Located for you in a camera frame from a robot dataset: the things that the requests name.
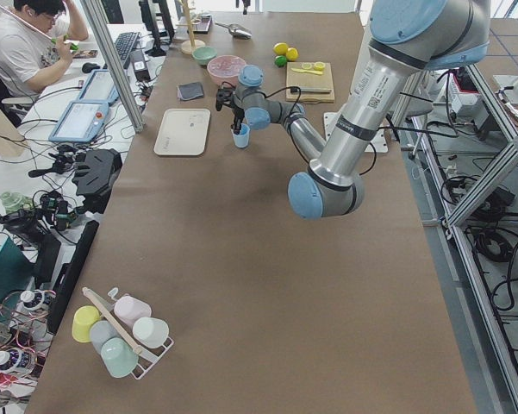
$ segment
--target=man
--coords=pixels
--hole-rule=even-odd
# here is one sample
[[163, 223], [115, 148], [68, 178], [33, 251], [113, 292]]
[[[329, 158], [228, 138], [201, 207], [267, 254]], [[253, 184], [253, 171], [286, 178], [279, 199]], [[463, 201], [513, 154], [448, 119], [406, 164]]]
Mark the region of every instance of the man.
[[[72, 63], [64, 36], [83, 41], [88, 30], [74, 0], [14, 0], [11, 11], [57, 39], [54, 45], [13, 16], [0, 16], [0, 78], [14, 97], [38, 94], [60, 80]], [[65, 11], [69, 22], [60, 18]]]

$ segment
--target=metal scoop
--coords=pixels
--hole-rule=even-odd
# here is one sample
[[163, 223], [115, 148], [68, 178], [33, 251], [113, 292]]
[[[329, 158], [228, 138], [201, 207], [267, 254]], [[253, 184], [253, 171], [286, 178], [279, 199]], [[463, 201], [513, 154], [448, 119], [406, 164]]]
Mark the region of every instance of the metal scoop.
[[224, 24], [215, 22], [215, 24], [221, 26], [222, 28], [227, 28], [228, 32], [233, 37], [237, 37], [238, 39], [251, 39], [251, 36], [253, 36], [251, 30], [249, 30], [248, 28], [244, 28], [243, 26], [236, 23]]

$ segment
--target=floor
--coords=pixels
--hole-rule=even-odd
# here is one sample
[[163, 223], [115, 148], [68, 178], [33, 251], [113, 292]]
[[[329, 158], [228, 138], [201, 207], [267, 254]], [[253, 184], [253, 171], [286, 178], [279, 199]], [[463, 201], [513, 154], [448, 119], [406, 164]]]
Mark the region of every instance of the floor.
[[438, 199], [438, 189], [428, 170], [423, 153], [409, 159], [415, 137], [400, 134], [403, 160], [409, 173], [418, 211], [424, 222], [425, 234], [431, 248], [440, 287], [459, 345], [471, 391], [482, 414], [515, 414], [502, 372], [479, 315], [477, 303], [458, 251], [448, 242], [439, 218], [444, 211]]

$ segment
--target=small bowl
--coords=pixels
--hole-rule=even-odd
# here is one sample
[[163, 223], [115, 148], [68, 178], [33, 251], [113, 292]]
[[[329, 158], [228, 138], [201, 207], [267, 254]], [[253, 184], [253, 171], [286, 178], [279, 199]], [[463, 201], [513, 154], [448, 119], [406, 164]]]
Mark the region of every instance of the small bowl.
[[216, 57], [216, 49], [211, 46], [201, 46], [191, 54], [193, 59], [201, 66], [206, 66], [214, 57]]
[[247, 63], [239, 56], [229, 54], [217, 56], [207, 64], [207, 72], [215, 84], [221, 86], [222, 82], [231, 85], [238, 84], [238, 75]]

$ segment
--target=pink bowl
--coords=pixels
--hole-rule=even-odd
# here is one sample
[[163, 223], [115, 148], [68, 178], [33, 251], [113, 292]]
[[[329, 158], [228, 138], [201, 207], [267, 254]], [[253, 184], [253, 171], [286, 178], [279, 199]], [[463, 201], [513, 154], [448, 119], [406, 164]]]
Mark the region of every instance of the pink bowl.
[[222, 82], [229, 82], [233, 86], [236, 86], [238, 84], [240, 70], [246, 64], [247, 63], [238, 56], [225, 54], [212, 59], [207, 64], [207, 72], [209, 72], [213, 82], [219, 86]]

